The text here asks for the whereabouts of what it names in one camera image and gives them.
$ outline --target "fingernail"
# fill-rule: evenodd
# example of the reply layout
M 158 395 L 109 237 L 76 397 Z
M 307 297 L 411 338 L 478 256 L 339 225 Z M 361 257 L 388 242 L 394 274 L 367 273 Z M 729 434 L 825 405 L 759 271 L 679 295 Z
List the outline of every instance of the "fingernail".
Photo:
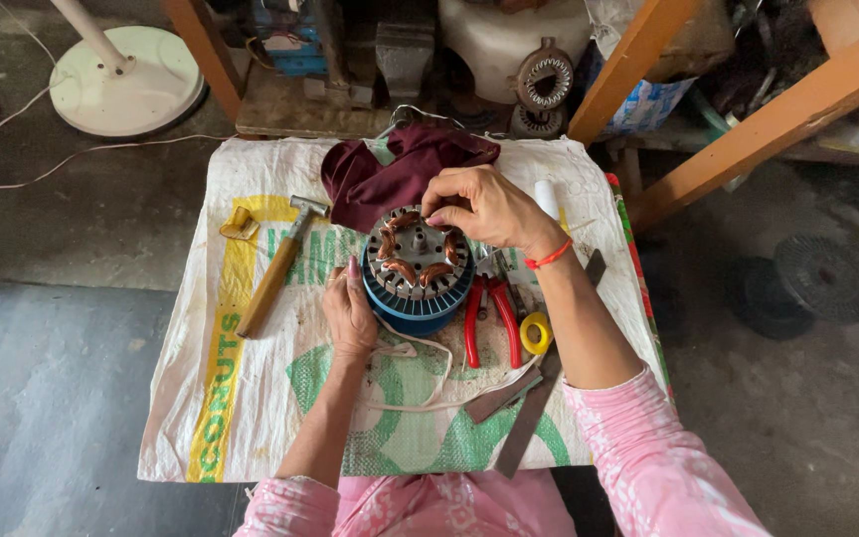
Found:
M 360 277 L 360 262 L 357 261 L 357 256 L 350 256 L 350 261 L 346 264 L 346 271 L 349 272 L 351 278 Z

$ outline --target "concrete floor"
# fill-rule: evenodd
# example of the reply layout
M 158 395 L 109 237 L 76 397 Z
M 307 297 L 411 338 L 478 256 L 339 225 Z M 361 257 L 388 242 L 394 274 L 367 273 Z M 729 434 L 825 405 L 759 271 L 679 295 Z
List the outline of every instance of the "concrete floor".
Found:
M 55 52 L 76 36 L 61 19 L 21 11 Z M 104 20 L 107 25 L 128 21 Z M 0 103 L 46 84 L 46 55 L 0 20 Z M 212 98 L 161 138 L 227 136 Z M 0 191 L 0 281 L 175 290 L 219 142 L 185 141 L 82 156 L 54 176 Z M 28 180 L 95 142 L 37 103 L 0 134 L 0 183 Z M 650 233 L 684 320 L 663 335 L 679 413 L 775 534 L 859 535 L 859 324 L 819 322 L 793 341 L 756 336 L 724 309 L 735 255 L 770 255 L 795 233 L 859 252 L 859 169 L 772 162 L 733 195 L 714 192 Z

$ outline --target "hand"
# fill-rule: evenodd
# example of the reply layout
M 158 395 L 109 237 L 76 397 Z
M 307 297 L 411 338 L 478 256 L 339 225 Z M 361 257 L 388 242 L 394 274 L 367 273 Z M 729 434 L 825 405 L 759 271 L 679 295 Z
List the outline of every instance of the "hand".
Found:
M 349 267 L 330 272 L 324 292 L 324 315 L 333 336 L 334 360 L 365 362 L 376 344 L 376 318 L 366 303 L 364 280 L 355 255 Z
M 471 239 L 516 247 L 531 259 L 552 254 L 567 240 L 552 217 L 491 165 L 446 168 L 429 185 L 423 216 L 431 226 L 456 226 Z

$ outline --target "red thread bracelet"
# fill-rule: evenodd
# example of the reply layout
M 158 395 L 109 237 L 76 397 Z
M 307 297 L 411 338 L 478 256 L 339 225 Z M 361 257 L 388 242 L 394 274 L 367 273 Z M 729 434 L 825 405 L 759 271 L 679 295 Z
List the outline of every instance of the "red thread bracelet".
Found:
M 569 239 L 565 242 L 565 244 L 562 245 L 562 248 L 555 250 L 552 254 L 550 254 L 545 259 L 543 259 L 541 261 L 533 261 L 531 259 L 523 259 L 523 261 L 526 262 L 526 267 L 529 267 L 530 270 L 535 270 L 535 269 L 538 269 L 539 267 L 542 267 L 543 265 L 548 265 L 549 263 L 562 257 L 562 254 L 565 253 L 565 250 L 568 247 L 570 247 L 571 245 L 572 245 L 572 237 L 569 237 Z

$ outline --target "wooden hammer handle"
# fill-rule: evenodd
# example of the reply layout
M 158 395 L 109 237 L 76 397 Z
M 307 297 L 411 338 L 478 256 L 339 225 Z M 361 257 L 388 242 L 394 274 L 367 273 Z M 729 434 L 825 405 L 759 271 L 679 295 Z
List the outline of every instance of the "wooden hammer handle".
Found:
M 270 266 L 267 272 L 260 278 L 260 283 L 257 285 L 257 290 L 251 297 L 251 301 L 247 304 L 244 318 L 238 323 L 238 329 L 234 334 L 251 339 L 256 336 L 267 320 L 267 314 L 270 312 L 270 307 L 274 304 L 274 299 L 277 298 L 277 293 L 283 287 L 283 280 L 287 277 L 287 271 L 297 259 L 297 253 L 301 249 L 301 242 L 291 237 L 284 237 L 280 240 L 280 247 L 274 253 L 274 258 L 270 260 Z

